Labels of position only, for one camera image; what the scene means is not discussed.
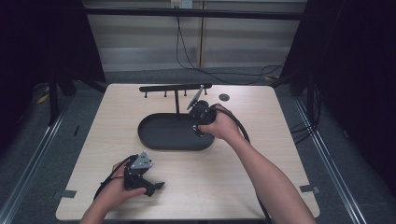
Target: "metal rail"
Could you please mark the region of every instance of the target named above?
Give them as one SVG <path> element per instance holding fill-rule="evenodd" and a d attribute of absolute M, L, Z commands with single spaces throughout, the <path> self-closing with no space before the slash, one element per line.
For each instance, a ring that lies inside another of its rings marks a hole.
<path fill-rule="evenodd" d="M 17 213 L 17 210 L 21 205 L 23 197 L 26 194 L 27 190 L 29 189 L 33 181 L 33 178 L 35 177 L 35 173 L 37 172 L 40 163 L 43 161 L 47 149 L 50 146 L 53 137 L 57 133 L 62 123 L 62 120 L 64 118 L 64 112 L 66 111 L 70 103 L 71 103 L 71 99 L 65 102 L 65 107 L 59 114 L 58 118 L 53 122 L 51 126 L 48 127 L 43 138 L 41 139 L 40 144 L 35 150 L 35 154 L 33 155 L 32 159 L 30 159 L 28 165 L 23 171 L 23 174 L 21 175 L 17 185 L 8 196 L 5 204 L 3 205 L 0 211 L 1 224 L 11 223 L 15 214 Z"/>
<path fill-rule="evenodd" d="M 121 15 L 121 16 L 162 16 L 162 17 L 197 17 L 197 18 L 234 18 L 255 20 L 302 21 L 304 13 L 297 12 L 261 12 L 234 11 L 214 9 L 186 9 L 186 8 L 155 8 L 155 7 L 30 7 L 30 10 L 52 12 L 84 12 L 91 15 Z"/>
<path fill-rule="evenodd" d="M 353 223 L 355 224 L 366 224 L 366 220 L 359 208 L 358 203 L 356 202 L 354 196 L 349 190 L 347 183 L 344 181 L 344 178 L 341 176 L 340 171 L 338 170 L 334 160 L 332 159 L 332 155 L 330 151 L 327 149 L 326 145 L 323 142 L 319 132 L 317 130 L 311 129 L 311 123 L 306 115 L 306 108 L 303 101 L 298 98 L 295 100 L 295 104 L 299 110 L 301 117 L 303 118 L 304 124 L 309 132 L 311 132 L 311 138 L 314 141 L 315 146 L 317 147 L 318 153 L 322 158 L 322 161 L 329 172 L 330 178 L 335 185 L 335 188 L 338 191 L 338 194 L 341 197 L 341 200 L 346 207 Z"/>

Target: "silver metal part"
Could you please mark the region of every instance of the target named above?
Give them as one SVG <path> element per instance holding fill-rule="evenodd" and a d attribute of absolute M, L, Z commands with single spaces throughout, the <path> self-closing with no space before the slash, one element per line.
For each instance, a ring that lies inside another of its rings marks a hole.
<path fill-rule="evenodd" d="M 152 163 L 149 159 L 149 156 L 146 152 L 142 152 L 140 156 L 134 161 L 134 164 L 131 165 L 132 169 L 146 169 L 151 168 Z"/>
<path fill-rule="evenodd" d="M 201 85 L 201 88 L 198 90 L 198 92 L 194 95 L 194 97 L 192 97 L 189 105 L 187 106 L 187 110 L 189 110 L 193 105 L 195 105 L 195 103 L 198 102 L 198 99 L 201 95 L 202 90 L 204 89 L 204 85 Z"/>

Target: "forearm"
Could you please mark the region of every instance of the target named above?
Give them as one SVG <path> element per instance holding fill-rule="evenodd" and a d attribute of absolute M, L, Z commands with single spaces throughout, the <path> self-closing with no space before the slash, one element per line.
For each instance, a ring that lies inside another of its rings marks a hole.
<path fill-rule="evenodd" d="M 276 223 L 315 223 L 290 180 L 242 136 L 226 140 L 238 155 L 260 200 Z"/>
<path fill-rule="evenodd" d="M 80 224 L 97 224 L 102 223 L 106 217 L 108 208 L 105 208 L 103 204 L 93 202 L 87 209 L 84 216 L 82 217 Z"/>

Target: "left hand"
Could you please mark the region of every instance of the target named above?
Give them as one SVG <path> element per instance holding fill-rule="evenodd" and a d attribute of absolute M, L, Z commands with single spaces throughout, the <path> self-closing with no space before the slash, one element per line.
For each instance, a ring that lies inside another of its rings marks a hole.
<path fill-rule="evenodd" d="M 112 176 L 112 180 L 108 183 L 104 189 L 100 192 L 98 197 L 95 199 L 96 201 L 100 202 L 102 205 L 106 205 L 108 211 L 114 209 L 121 204 L 123 204 L 127 199 L 139 196 L 146 192 L 145 188 L 140 189 L 132 189 L 126 190 L 124 188 L 124 169 L 126 161 L 120 169 Z M 113 170 L 119 165 L 120 163 L 113 165 Z"/>

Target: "small black object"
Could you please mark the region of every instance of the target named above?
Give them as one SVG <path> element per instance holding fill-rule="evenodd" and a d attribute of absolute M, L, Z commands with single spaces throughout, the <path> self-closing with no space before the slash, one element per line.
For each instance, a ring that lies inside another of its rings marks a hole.
<path fill-rule="evenodd" d="M 151 160 L 146 152 L 139 155 L 133 155 L 127 162 L 124 170 L 124 187 L 127 190 L 145 188 L 145 195 L 151 197 L 156 189 L 160 189 L 164 182 L 151 184 L 143 178 L 143 174 L 152 166 Z"/>
<path fill-rule="evenodd" d="M 206 101 L 198 101 L 195 105 L 193 105 L 190 115 L 198 120 L 198 124 L 192 126 L 192 129 L 198 136 L 203 136 L 204 133 L 198 129 L 198 126 L 201 124 L 211 124 L 216 119 L 216 108 L 214 105 L 209 107 L 209 104 Z"/>
<path fill-rule="evenodd" d="M 226 94 L 226 93 L 222 93 L 222 94 L 219 96 L 219 99 L 220 99 L 221 101 L 229 101 L 229 100 L 230 100 L 230 96 L 229 96 L 228 94 Z"/>

